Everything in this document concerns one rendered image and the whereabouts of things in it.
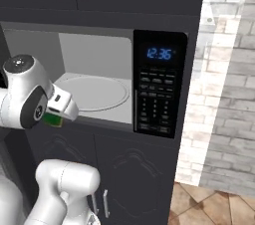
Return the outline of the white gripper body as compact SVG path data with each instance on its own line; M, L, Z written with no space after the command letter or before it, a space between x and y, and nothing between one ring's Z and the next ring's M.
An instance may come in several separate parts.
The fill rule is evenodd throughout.
M79 109L72 99L49 100L47 112L74 121L79 114Z

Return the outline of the green sponge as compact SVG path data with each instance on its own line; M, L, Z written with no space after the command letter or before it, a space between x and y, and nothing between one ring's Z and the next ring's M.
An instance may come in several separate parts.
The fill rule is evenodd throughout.
M46 112L43 115L43 122L49 126L61 127L63 124L63 119L58 115L54 115L54 114Z

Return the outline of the round white microwave turntable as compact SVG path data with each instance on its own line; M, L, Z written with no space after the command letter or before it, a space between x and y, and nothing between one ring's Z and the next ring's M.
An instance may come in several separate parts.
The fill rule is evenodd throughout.
M122 105L129 98L129 89L122 82L96 76L80 76L56 81L69 92L80 112L101 112Z

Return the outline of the black microwave door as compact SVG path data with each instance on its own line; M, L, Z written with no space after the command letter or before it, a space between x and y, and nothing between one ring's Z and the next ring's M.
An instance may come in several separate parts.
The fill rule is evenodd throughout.
M4 31L0 25L0 88L8 87L7 78L3 70L4 63L11 58L8 44L5 39Z

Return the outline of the black built-in microwave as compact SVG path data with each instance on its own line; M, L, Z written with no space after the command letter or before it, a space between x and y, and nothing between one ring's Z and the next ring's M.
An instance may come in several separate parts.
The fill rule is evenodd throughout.
M74 121L63 118L63 126L122 123L140 134L175 137L183 106L186 34L86 30L59 32L56 36L58 51L44 42L33 42L29 50L10 53L11 58L17 55L36 58L55 85L65 78L96 76L118 80L129 89L129 98L122 105L101 112L79 111Z

